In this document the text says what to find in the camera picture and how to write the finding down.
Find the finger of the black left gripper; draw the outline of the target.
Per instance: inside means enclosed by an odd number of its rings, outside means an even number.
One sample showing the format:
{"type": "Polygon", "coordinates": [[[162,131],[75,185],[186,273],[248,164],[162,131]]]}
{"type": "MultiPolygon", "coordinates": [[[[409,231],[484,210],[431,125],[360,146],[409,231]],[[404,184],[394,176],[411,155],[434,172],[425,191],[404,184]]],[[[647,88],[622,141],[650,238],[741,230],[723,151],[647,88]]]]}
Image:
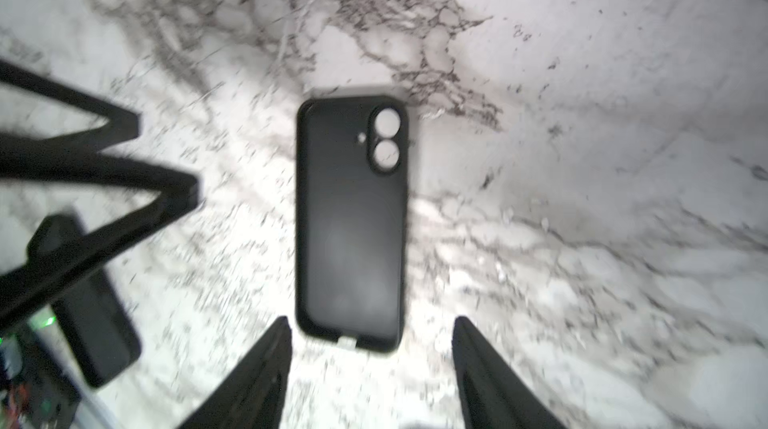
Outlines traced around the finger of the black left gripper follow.
{"type": "Polygon", "coordinates": [[[48,149],[40,141],[1,136],[1,177],[115,186],[156,192],[146,207],[72,240],[1,277],[1,331],[12,332],[114,257],[196,209],[196,176],[79,149],[48,149]]]}
{"type": "Polygon", "coordinates": [[[138,113],[4,59],[1,60],[1,84],[43,98],[58,108],[88,115],[99,122],[99,125],[85,130],[43,139],[42,143],[47,147],[105,150],[140,136],[141,118],[138,113]]]}

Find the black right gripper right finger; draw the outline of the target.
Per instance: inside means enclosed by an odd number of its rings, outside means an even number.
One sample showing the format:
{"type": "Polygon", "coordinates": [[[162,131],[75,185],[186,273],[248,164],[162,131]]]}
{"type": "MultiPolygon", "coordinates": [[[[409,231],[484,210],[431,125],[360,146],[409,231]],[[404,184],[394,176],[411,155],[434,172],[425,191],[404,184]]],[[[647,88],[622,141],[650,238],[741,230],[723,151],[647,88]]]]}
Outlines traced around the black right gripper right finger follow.
{"type": "Polygon", "coordinates": [[[465,316],[454,322],[452,356],[467,428],[564,429],[465,316]]]}

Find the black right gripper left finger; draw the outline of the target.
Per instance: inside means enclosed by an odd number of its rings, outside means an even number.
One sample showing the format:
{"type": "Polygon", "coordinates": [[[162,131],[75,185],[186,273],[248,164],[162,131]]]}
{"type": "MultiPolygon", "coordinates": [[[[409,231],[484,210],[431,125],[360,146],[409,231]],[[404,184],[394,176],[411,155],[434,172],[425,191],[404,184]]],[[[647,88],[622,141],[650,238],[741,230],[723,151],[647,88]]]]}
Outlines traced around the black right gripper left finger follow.
{"type": "Polygon", "coordinates": [[[275,319],[183,428],[277,428],[286,399],[292,331],[275,319]]]}

